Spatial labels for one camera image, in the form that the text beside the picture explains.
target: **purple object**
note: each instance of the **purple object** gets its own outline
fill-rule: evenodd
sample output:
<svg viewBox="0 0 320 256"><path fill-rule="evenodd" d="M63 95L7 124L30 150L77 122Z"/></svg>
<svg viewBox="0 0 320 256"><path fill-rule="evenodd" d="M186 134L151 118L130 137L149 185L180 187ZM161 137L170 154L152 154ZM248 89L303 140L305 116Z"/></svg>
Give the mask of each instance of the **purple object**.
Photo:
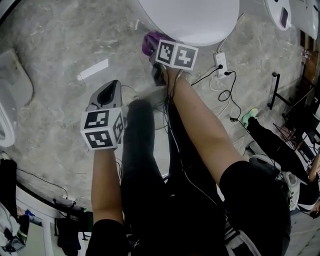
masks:
<svg viewBox="0 0 320 256"><path fill-rule="evenodd" d="M175 42L175 40L173 40L165 34L151 31L148 34L146 34L143 38L142 52L150 57L157 50L159 41L161 39Z"/></svg>

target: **forearm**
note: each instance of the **forearm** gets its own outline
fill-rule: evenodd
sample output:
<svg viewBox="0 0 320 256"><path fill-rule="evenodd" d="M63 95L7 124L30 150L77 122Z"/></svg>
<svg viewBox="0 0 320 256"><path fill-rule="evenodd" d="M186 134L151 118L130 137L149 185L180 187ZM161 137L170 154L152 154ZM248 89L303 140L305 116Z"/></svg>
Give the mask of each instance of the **forearm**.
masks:
<svg viewBox="0 0 320 256"><path fill-rule="evenodd" d="M94 152L91 204L94 222L111 219L123 223L117 163L111 149Z"/></svg>
<svg viewBox="0 0 320 256"><path fill-rule="evenodd" d="M233 147L220 120L184 78L175 83L173 101L192 143L219 185L223 172L243 158Z"/></svg>
<svg viewBox="0 0 320 256"><path fill-rule="evenodd" d="M318 170L319 162L320 162L320 154L317 154L309 172L309 181L311 183L314 182L317 178L317 170Z"/></svg>

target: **white round object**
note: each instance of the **white round object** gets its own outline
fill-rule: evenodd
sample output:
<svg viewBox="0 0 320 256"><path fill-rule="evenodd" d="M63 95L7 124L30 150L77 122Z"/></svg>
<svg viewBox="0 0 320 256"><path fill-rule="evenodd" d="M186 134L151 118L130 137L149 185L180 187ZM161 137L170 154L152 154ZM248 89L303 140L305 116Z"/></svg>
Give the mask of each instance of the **white round object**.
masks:
<svg viewBox="0 0 320 256"><path fill-rule="evenodd" d="M292 24L317 40L319 13L317 0L290 0Z"/></svg>
<svg viewBox="0 0 320 256"><path fill-rule="evenodd" d="M270 15L272 22L282 31L286 31L291 24L291 9L289 0L264 0L267 12Z"/></svg>
<svg viewBox="0 0 320 256"><path fill-rule="evenodd" d="M191 46L209 46L222 41L232 32L239 16L239 0L128 2L150 29Z"/></svg>
<svg viewBox="0 0 320 256"><path fill-rule="evenodd" d="M16 141L18 114L16 102L4 83L0 79L0 146L6 148Z"/></svg>

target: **black and white pattern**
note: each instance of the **black and white pattern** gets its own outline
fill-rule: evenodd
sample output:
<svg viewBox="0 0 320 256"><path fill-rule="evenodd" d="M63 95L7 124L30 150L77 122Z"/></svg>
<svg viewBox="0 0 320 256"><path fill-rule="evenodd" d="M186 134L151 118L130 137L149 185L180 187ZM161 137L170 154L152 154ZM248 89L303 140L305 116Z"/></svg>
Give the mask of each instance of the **black and white pattern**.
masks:
<svg viewBox="0 0 320 256"><path fill-rule="evenodd" d="M113 125L113 132L114 132L116 142L119 141L119 138L120 138L123 130L124 130L124 123L123 123L122 116L120 113L119 116L117 117L114 125Z"/></svg>
<svg viewBox="0 0 320 256"><path fill-rule="evenodd" d="M89 112L86 117L84 129L106 127L108 126L108 118L109 110Z"/></svg>
<svg viewBox="0 0 320 256"><path fill-rule="evenodd" d="M191 68L197 51L188 47L178 46L174 65L183 68Z"/></svg>
<svg viewBox="0 0 320 256"><path fill-rule="evenodd" d="M157 59L163 61L164 63L170 64L172 55L174 53L174 48L174 44L161 41Z"/></svg>
<svg viewBox="0 0 320 256"><path fill-rule="evenodd" d="M93 149L113 146L108 130L88 132L85 136Z"/></svg>

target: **black pants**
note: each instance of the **black pants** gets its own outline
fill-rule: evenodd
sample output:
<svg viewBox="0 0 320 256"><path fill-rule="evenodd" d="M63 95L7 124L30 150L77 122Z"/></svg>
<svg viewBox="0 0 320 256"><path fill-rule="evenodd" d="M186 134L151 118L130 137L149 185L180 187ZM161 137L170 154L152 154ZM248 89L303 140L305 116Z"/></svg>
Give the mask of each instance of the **black pants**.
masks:
<svg viewBox="0 0 320 256"><path fill-rule="evenodd" d="M217 210L217 206L187 177L220 206L222 201L215 181L192 144L173 104L169 105L168 115L181 152L179 154L169 131L170 167L165 184L153 155L155 121L152 107L144 100L136 100L129 105L123 137L121 183L125 221L131 225L132 233L140 239L140 243L145 243L144 247L153 245L154 241L162 241L166 244L162 247L167 249L183 243L180 248L206 255L206 251L212 252L217 247L215 244L224 244L223 232L217 237L215 232L204 231L208 226L223 230L225 223L217 224L217 219L224 219L223 211L222 207Z"/></svg>
<svg viewBox="0 0 320 256"><path fill-rule="evenodd" d="M9 213L18 220L16 204L16 178L17 164L13 160L1 160L0 177L0 202Z"/></svg>
<svg viewBox="0 0 320 256"><path fill-rule="evenodd" d="M262 127L254 117L249 118L248 122L250 135L271 159L280 164L281 170L293 173L308 184L308 175L295 151L272 131Z"/></svg>

